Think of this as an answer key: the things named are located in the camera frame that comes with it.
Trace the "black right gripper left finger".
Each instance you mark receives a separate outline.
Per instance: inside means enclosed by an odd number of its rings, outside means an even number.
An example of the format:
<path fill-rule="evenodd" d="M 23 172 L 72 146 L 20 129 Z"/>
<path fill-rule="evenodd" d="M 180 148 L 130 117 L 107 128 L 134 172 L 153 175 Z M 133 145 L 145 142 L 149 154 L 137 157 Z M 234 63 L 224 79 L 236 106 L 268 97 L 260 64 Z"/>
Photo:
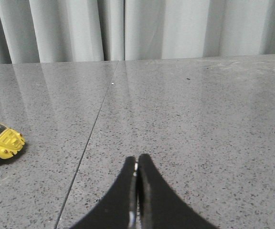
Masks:
<path fill-rule="evenodd" d="M 137 217 L 137 164 L 133 156 L 98 204 L 73 229 L 135 229 Z"/>

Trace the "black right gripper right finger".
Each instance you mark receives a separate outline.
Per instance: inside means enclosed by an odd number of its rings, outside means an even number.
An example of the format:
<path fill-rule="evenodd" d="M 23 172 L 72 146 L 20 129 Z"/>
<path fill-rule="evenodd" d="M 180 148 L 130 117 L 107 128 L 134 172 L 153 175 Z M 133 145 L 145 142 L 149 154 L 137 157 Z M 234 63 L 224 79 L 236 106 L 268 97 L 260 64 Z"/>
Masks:
<path fill-rule="evenodd" d="M 138 159 L 141 226 L 143 229 L 215 229 L 183 202 L 163 179 L 150 155 Z"/>

